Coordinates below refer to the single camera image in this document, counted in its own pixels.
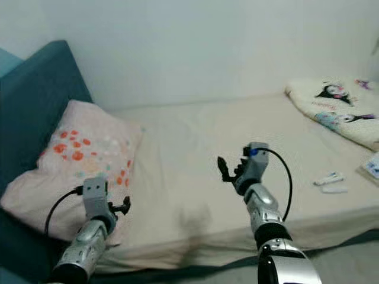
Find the white book with blue letters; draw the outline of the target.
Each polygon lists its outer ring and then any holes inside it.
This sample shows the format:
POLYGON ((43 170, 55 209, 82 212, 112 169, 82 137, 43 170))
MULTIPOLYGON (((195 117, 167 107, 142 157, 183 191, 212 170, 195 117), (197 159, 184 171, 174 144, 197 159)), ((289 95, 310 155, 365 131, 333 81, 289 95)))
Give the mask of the white book with blue letters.
POLYGON ((364 178, 379 184, 379 151, 364 160, 357 168, 357 172, 364 178))

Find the cream sheeted bed mattress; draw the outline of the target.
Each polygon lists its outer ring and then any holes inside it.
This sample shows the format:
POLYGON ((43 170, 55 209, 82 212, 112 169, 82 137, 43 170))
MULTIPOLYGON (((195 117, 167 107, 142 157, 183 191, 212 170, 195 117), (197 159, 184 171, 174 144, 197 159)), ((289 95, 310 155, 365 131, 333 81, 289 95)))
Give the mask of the cream sheeted bed mattress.
POLYGON ((222 182, 244 146, 268 143, 293 178, 287 230, 303 250, 338 246, 379 229, 379 185, 357 172, 372 152, 304 116, 285 95, 115 113, 144 127, 127 189, 131 209, 118 220, 97 273, 176 269, 235 262, 257 254, 243 198, 222 182), (316 179, 332 172, 347 193, 325 194, 316 179))

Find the white tube with blue label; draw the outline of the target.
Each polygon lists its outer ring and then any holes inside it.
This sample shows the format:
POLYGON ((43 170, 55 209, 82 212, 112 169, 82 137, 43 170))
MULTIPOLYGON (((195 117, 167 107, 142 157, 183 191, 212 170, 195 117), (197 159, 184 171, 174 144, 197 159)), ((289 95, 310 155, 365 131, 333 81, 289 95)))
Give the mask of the white tube with blue label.
POLYGON ((327 176, 322 177, 320 179, 316 179, 313 184, 315 186, 325 186, 334 182, 341 182, 344 181, 344 174, 341 172, 332 172, 330 174, 327 174, 327 176))

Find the small plain white tube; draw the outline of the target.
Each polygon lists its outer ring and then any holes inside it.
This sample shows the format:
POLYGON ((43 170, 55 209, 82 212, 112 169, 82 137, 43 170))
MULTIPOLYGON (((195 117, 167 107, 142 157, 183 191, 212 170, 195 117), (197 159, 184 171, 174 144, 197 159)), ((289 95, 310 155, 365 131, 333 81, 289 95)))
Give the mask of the small plain white tube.
POLYGON ((348 188, 346 186, 321 186, 319 189, 325 194, 341 194, 348 192, 348 188))

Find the cream cartoon print quilt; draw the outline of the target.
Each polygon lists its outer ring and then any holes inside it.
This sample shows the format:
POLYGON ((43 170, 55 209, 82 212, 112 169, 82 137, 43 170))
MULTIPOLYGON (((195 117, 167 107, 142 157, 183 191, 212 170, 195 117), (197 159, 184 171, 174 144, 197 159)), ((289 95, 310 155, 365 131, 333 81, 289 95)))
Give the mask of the cream cartoon print quilt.
POLYGON ((305 116, 371 151, 379 151, 379 81, 305 78, 285 94, 305 116))

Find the teal upholstered headboard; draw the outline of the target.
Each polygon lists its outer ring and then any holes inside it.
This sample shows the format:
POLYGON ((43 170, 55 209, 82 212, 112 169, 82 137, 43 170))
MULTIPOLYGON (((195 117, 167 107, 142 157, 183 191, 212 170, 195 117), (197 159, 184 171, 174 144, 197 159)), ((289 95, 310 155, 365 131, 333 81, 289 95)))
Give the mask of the teal upholstered headboard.
MULTIPOLYGON (((71 99, 91 102, 67 41, 51 41, 0 81, 1 186, 36 168, 71 99)), ((40 284, 66 247, 0 213, 0 284, 40 284)))

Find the light blue cushion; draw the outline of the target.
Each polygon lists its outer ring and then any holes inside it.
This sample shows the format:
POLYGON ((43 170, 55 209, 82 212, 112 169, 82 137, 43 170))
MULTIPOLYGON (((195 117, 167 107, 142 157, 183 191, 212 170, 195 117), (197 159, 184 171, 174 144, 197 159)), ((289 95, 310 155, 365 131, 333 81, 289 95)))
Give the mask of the light blue cushion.
POLYGON ((23 59, 17 57, 5 49, 0 49, 0 78, 14 70, 18 65, 24 62, 23 59))

